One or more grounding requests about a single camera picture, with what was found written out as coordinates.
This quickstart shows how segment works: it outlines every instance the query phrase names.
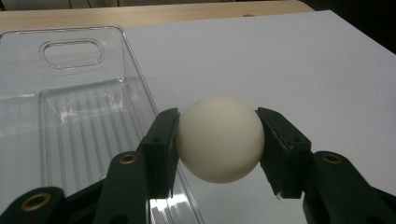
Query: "white ball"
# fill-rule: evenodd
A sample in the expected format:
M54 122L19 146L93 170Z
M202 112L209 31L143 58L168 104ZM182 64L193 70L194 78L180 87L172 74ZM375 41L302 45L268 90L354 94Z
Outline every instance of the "white ball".
M264 129L245 102L225 95L209 96L180 117L177 151L186 167L212 183L229 183L248 173L264 149Z

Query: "white table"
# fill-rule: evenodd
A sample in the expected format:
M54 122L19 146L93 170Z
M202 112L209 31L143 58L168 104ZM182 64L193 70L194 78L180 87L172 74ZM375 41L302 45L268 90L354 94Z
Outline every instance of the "white table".
M160 110L231 94L282 113L396 194L396 56L330 11L125 27ZM186 171L206 223L305 223L258 165L227 185Z

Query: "container handle cutout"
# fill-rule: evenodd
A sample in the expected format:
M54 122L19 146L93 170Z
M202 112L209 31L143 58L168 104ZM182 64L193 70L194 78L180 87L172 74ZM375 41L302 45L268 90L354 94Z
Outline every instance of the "container handle cutout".
M39 52L44 63L56 69L97 65L104 59L102 44L91 38L49 41Z

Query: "brass screw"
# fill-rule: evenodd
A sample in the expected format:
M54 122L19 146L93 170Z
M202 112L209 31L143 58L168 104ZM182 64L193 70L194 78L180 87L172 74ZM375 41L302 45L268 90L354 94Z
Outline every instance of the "brass screw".
M332 164L340 164L343 162L343 159L340 156L332 154L332 153L323 154L322 159L324 161L332 163Z
M50 194L48 193L37 193L28 199L26 199L22 205L21 210L24 212L32 212L36 209L44 206L47 202L50 201Z
M137 160L137 156L136 155L127 154L127 155L122 156L120 158L120 163L126 165L126 164L133 163L136 160Z

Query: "plastic tray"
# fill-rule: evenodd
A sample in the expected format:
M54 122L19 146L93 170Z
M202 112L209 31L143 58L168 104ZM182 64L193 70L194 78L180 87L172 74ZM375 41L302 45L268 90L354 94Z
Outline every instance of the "plastic tray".
M103 179L156 114L120 27L3 33L0 213L30 189L67 196ZM174 197L150 203L152 223L203 223L180 168Z

